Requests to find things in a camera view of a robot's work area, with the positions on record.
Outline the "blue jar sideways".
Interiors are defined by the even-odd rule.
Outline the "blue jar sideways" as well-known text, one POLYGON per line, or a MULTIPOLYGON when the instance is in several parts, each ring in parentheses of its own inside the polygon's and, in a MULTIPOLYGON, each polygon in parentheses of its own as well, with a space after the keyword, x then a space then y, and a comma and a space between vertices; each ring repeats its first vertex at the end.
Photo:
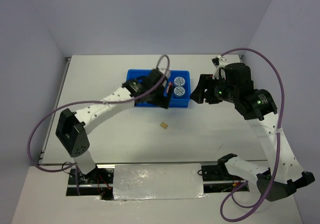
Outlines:
POLYGON ((182 99, 186 94, 186 90, 182 86, 176 86, 173 90, 173 95, 175 98, 182 99))

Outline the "orange clear case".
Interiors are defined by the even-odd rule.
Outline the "orange clear case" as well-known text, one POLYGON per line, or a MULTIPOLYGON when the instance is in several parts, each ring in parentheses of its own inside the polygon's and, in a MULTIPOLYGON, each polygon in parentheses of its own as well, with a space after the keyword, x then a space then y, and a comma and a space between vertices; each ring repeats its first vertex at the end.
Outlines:
POLYGON ((172 85, 173 85, 172 82, 169 82, 168 87, 167 87, 167 89, 166 89, 166 93, 167 93, 167 94, 169 93, 172 85))

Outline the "yellow eraser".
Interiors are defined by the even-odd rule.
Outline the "yellow eraser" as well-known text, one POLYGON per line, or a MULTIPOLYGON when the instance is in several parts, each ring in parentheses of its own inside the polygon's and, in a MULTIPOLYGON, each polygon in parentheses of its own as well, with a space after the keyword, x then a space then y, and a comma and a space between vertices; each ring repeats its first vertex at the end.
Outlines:
POLYGON ((164 129, 166 129, 166 128, 168 127, 168 125, 167 125, 166 123, 164 123, 164 122, 162 122, 162 123, 160 124, 160 126, 161 126, 162 128, 164 128, 164 129))

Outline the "blue jar patterned lid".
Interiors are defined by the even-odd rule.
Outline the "blue jar patterned lid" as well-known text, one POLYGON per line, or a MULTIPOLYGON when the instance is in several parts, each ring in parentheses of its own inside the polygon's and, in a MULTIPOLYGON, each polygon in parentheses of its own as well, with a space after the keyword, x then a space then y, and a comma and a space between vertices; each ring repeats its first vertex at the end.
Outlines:
POLYGON ((184 87, 186 83, 185 78, 181 77, 181 76, 177 76, 174 78, 173 80, 173 85, 175 87, 184 87))

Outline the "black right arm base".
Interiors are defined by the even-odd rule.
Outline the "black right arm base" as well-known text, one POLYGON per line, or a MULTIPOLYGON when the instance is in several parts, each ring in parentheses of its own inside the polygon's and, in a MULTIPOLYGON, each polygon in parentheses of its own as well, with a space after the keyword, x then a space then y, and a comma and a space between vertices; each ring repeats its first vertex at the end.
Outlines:
POLYGON ((202 177, 203 182, 225 180, 217 164, 202 165, 200 170, 197 171, 197 174, 202 177))

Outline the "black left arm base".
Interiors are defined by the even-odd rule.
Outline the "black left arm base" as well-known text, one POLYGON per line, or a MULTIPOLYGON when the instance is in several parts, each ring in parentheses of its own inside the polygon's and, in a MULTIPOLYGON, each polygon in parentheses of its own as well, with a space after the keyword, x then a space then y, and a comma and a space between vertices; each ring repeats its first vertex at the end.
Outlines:
POLYGON ((77 178, 76 169, 69 171, 66 196, 95 196, 101 200, 113 200, 113 168, 100 168, 95 179, 86 180, 79 171, 77 178))

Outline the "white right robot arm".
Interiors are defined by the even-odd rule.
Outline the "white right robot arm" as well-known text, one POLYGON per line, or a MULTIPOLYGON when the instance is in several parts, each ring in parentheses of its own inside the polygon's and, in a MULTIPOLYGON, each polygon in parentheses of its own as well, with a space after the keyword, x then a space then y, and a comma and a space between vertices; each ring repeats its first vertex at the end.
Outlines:
POLYGON ((254 88, 249 66, 228 63, 223 57, 213 58, 212 62, 215 73, 200 75, 190 99, 198 104, 234 104, 259 139, 269 166, 258 166, 231 153, 218 159, 216 165, 202 167, 203 180, 238 177, 256 184, 261 194, 267 193, 268 201, 286 198, 313 183, 314 175, 302 168, 277 126, 280 116, 271 94, 254 88))

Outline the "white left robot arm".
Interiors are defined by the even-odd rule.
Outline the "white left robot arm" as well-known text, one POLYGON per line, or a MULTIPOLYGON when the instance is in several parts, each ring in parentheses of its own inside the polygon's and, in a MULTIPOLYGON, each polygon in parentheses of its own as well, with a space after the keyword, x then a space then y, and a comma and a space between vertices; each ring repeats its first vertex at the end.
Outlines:
POLYGON ((82 180, 93 183, 106 176, 91 157, 88 135, 100 124, 139 103, 167 109, 173 93, 173 87, 167 86, 170 75, 165 68, 152 69, 147 76, 127 80, 97 104, 74 112, 66 108, 60 113, 55 133, 77 164, 82 180))

